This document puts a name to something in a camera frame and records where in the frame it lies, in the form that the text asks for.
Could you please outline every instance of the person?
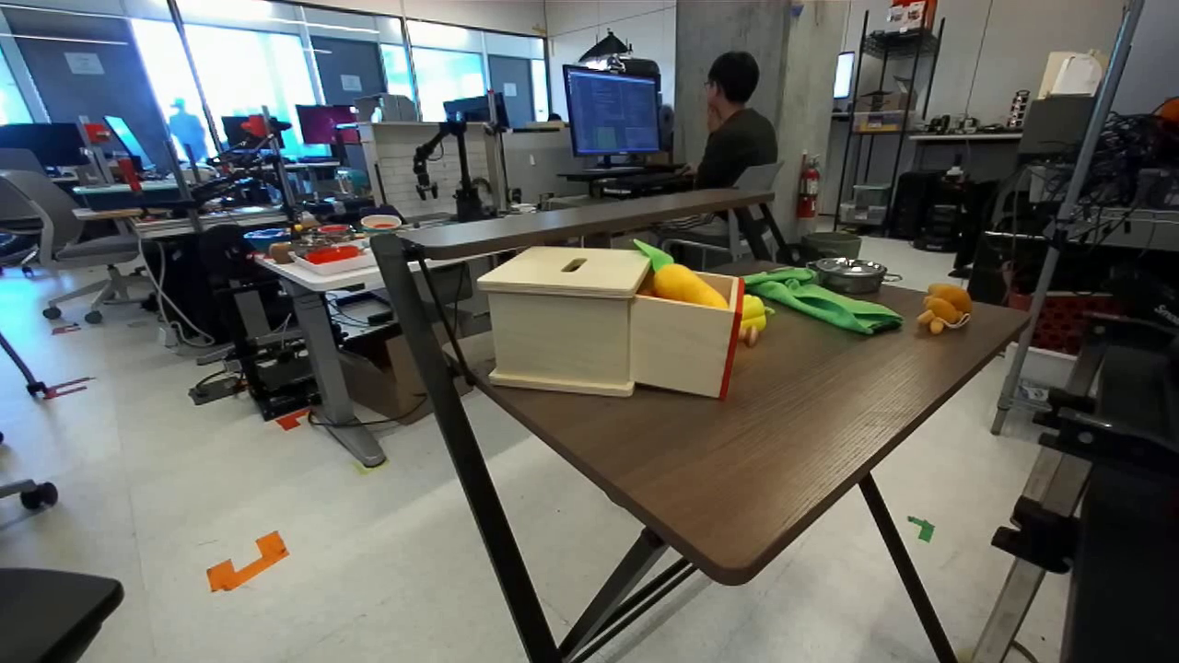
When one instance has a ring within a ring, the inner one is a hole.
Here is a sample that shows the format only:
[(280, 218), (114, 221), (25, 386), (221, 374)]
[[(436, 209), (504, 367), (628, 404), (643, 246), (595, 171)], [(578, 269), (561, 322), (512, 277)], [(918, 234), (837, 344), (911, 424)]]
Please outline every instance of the person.
[(205, 126), (185, 108), (185, 100), (172, 103), (170, 134), (181, 145), (188, 162), (202, 162), (205, 151)]
[(706, 146), (697, 166), (697, 189), (733, 189), (746, 166), (777, 162), (773, 126), (746, 108), (759, 87), (759, 63), (746, 53), (724, 53), (706, 71)]

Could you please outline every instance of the floor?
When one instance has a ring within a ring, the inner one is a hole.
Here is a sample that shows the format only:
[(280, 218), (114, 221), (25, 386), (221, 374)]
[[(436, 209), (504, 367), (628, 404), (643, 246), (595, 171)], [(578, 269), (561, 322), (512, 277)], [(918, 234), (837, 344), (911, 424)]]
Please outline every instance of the floor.
[[(891, 264), (899, 286), (926, 286), (950, 269), (948, 256), (891, 240), (870, 240), (866, 258)], [(5, 272), (0, 329), (46, 382), (92, 382), (35, 404), (0, 367), (0, 480), (35, 475), (64, 490), (64, 504), (35, 516), (0, 504), (0, 563), (124, 583), (129, 601), (92, 645), (92, 663), (212, 651), (224, 663), (522, 661), (430, 419), (383, 428), (389, 466), (363, 472), (314, 428), (263, 424), (249, 403), (195, 409), (188, 386), (208, 367), (170, 351), (136, 310), (50, 334), (35, 318), (46, 292), (46, 277)], [(1001, 440), (988, 435), (997, 381), (1001, 362), (878, 472), (961, 656), (1009, 569), (988, 538), (1034, 462), (1024, 413)], [(466, 393), (466, 409), (552, 630), (562, 634), (636, 525), (486, 397)], [(911, 516), (936, 525), (932, 542), (918, 538)], [(249, 559), (270, 529), (283, 533), (291, 555), (240, 595), (208, 595), (205, 569)], [(1019, 634), (1039, 661), (1058, 661), (1062, 612), (1064, 583), (1051, 583)], [(866, 504), (848, 493), (751, 585), (691, 577), (603, 661), (912, 663), (932, 651)]]

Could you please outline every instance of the green glove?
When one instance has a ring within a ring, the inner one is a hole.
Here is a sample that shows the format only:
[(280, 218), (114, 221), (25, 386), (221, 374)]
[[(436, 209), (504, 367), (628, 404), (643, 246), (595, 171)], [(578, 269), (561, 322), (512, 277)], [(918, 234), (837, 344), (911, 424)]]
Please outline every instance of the green glove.
[(786, 310), (800, 310), (804, 318), (825, 322), (834, 329), (856, 334), (879, 334), (899, 329), (899, 315), (878, 304), (842, 299), (818, 284), (811, 269), (777, 269), (755, 272), (744, 280), (744, 292), (777, 304)]

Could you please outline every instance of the wooden box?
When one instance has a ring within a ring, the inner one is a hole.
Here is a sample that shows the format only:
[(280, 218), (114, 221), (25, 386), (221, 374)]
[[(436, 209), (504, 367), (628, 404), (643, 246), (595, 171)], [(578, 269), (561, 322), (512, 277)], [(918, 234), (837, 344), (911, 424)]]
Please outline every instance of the wooden box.
[(636, 251), (530, 246), (486, 272), (493, 382), (632, 393), (628, 305), (647, 277)]
[(632, 382), (724, 397), (744, 284), (723, 272), (701, 272), (719, 286), (730, 310), (702, 310), (691, 304), (670, 304), (636, 295), (628, 315), (628, 359)]

